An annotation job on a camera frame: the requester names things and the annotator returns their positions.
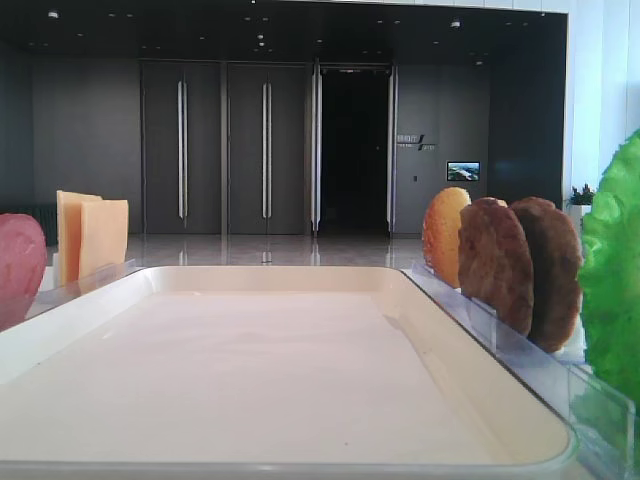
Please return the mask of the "front cheese slice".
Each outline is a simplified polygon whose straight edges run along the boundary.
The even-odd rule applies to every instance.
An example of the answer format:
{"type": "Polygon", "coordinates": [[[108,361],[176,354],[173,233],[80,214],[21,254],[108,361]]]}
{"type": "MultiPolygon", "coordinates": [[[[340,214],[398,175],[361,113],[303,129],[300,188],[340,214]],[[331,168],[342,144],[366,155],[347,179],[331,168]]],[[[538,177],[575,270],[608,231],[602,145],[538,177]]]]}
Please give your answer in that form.
{"type": "Polygon", "coordinates": [[[127,200],[82,202],[79,277],[125,261],[129,204],[127,200]]]}

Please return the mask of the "back cheese slice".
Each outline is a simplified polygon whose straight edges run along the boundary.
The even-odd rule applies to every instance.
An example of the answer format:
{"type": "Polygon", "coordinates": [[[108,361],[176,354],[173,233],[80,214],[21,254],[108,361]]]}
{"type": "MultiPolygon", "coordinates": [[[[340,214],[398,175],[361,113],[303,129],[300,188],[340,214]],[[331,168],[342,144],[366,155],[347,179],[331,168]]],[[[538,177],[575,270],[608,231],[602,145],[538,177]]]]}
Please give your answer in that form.
{"type": "Polygon", "coordinates": [[[101,201],[99,195],[56,191],[58,228],[59,285],[73,283],[79,278],[81,245],[81,204],[101,201]]]}

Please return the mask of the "brown meat patty outer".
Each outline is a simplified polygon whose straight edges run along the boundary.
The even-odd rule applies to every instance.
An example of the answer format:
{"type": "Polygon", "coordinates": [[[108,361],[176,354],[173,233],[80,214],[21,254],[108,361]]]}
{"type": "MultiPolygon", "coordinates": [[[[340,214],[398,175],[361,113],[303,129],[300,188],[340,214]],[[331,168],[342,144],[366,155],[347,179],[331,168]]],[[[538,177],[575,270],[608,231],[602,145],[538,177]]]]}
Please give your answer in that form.
{"type": "Polygon", "coordinates": [[[547,353],[561,350],[581,310],[577,276],[581,245],[570,218],[555,204],[527,197],[510,205],[529,246],[533,265],[533,314],[528,339],[547,353]]]}

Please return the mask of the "white rectangular tray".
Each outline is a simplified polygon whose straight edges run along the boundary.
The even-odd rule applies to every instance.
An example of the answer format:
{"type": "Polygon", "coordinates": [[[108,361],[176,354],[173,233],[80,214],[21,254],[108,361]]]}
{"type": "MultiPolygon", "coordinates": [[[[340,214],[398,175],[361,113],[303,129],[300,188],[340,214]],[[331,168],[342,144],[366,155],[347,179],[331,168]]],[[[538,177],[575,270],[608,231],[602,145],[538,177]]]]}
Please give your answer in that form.
{"type": "Polygon", "coordinates": [[[560,479],[576,450],[389,268],[148,268],[1,335],[5,479],[560,479]]]}

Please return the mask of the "brown meat patty inner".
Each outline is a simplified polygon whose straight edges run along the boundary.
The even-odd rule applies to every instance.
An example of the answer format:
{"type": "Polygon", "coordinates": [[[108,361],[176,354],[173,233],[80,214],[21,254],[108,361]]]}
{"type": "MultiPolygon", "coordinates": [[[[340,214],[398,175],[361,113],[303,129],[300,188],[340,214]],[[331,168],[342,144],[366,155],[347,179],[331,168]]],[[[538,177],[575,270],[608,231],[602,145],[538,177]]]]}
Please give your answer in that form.
{"type": "Polygon", "coordinates": [[[462,293],[492,307],[521,335],[531,330],[534,274],[529,246],[515,213],[484,197],[460,213],[458,278],[462,293]]]}

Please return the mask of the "green lettuce leaf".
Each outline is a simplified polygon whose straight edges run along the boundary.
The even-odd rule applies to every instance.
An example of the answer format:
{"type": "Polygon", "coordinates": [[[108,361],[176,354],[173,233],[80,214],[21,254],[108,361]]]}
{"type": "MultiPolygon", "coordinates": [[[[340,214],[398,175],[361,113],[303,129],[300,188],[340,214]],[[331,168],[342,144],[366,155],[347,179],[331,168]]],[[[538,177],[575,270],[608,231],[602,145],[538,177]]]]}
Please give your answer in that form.
{"type": "Polygon", "coordinates": [[[595,376],[639,403],[639,133],[621,144],[583,220],[581,320],[595,376]]]}

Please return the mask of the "left clear long rail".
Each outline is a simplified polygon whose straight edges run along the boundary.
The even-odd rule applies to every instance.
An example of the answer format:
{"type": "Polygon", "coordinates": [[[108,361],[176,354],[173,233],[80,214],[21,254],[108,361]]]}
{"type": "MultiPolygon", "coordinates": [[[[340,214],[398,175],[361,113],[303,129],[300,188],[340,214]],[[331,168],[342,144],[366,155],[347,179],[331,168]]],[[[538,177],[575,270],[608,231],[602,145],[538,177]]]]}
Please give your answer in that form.
{"type": "Polygon", "coordinates": [[[58,284],[57,255],[54,255],[54,263],[52,266],[45,267],[41,285],[25,319],[29,320],[64,305],[84,294],[118,281],[139,269],[136,260],[132,259],[122,264],[105,266],[90,276],[60,286],[58,284]]]}

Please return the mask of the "clear long rail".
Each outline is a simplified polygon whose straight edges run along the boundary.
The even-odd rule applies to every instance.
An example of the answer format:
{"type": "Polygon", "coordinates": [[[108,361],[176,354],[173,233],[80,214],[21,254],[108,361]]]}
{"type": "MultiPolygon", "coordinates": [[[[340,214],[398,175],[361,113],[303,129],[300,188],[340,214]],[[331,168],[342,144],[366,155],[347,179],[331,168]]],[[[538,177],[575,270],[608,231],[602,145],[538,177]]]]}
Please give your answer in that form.
{"type": "Polygon", "coordinates": [[[415,262],[404,271],[444,310],[531,388],[577,434],[578,462],[594,479],[639,477],[639,408],[584,363],[584,335],[558,354],[547,354],[495,317],[495,311],[415,262]]]}
{"type": "Polygon", "coordinates": [[[54,263],[52,266],[45,267],[41,285],[25,319],[29,320],[64,305],[84,294],[118,281],[139,269],[136,260],[132,259],[122,264],[105,266],[90,276],[60,286],[58,284],[57,255],[54,255],[54,263]]]}

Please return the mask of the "golden bun slice inner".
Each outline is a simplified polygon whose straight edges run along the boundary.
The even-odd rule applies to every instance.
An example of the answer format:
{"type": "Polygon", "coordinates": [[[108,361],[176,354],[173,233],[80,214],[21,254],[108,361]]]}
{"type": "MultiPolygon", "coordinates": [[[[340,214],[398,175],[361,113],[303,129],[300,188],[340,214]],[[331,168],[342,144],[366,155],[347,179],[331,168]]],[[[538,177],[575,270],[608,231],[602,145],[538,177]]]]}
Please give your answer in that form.
{"type": "Polygon", "coordinates": [[[459,229],[461,211],[471,203],[460,187],[441,190],[430,202],[423,220],[423,256],[426,265],[452,288],[459,288],[459,229]]]}

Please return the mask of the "small wall display screen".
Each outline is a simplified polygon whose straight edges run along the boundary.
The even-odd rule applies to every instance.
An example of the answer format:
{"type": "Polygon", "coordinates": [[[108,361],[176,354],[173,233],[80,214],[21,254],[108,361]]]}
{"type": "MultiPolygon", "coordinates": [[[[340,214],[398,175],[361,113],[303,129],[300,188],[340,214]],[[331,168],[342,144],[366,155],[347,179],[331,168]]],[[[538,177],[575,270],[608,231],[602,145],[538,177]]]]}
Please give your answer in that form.
{"type": "Polygon", "coordinates": [[[447,180],[451,182],[477,182],[480,179],[481,164],[479,162],[447,163],[447,180]]]}

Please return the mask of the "right clear long rail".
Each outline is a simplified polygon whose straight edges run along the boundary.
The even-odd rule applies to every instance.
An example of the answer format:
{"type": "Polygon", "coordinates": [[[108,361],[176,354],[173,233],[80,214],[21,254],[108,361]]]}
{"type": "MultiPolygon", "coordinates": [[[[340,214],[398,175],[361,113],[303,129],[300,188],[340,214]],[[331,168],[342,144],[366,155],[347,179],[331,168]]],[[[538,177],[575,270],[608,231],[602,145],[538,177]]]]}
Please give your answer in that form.
{"type": "Polygon", "coordinates": [[[639,408],[584,363],[584,335],[558,354],[547,354],[495,317],[495,311],[415,262],[404,271],[444,310],[531,388],[577,434],[578,462],[594,479],[639,477],[639,408]]]}

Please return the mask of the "potted plant with flowers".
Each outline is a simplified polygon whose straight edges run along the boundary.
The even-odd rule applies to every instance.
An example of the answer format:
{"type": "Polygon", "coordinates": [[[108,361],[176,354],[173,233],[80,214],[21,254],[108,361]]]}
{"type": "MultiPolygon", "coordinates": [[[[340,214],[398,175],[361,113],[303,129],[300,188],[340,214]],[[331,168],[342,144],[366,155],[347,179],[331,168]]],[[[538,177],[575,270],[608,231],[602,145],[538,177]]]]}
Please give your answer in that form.
{"type": "Polygon", "coordinates": [[[576,206],[590,206],[593,202],[595,191],[588,185],[584,184],[581,189],[572,188],[569,204],[576,206]]]}

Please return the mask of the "cheese slice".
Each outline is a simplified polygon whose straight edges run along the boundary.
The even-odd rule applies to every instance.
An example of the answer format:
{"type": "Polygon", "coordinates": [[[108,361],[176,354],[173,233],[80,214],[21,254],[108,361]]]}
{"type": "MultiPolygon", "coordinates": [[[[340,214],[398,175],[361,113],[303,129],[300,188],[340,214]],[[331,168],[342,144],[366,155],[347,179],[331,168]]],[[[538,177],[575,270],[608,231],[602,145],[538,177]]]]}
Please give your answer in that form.
{"type": "Polygon", "coordinates": [[[127,200],[82,202],[79,277],[125,261],[129,204],[127,200]]]}
{"type": "Polygon", "coordinates": [[[79,278],[81,245],[81,204],[101,201],[99,195],[56,191],[58,228],[59,285],[73,283],[79,278]]]}

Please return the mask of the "brown meat patty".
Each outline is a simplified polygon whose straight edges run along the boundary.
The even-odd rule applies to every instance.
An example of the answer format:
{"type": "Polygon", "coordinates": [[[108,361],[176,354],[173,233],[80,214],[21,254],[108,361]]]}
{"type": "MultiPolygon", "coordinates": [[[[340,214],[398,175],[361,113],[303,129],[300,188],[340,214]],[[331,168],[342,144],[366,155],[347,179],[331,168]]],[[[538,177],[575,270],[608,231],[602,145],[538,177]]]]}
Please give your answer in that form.
{"type": "Polygon", "coordinates": [[[547,353],[561,350],[581,310],[577,276],[581,245],[570,218],[555,204],[527,197],[510,205],[529,246],[533,265],[533,314],[528,339],[547,353]]]}
{"type": "Polygon", "coordinates": [[[462,293],[492,307],[521,335],[531,330],[534,274],[529,246],[515,213],[484,197],[460,213],[458,278],[462,293]]]}

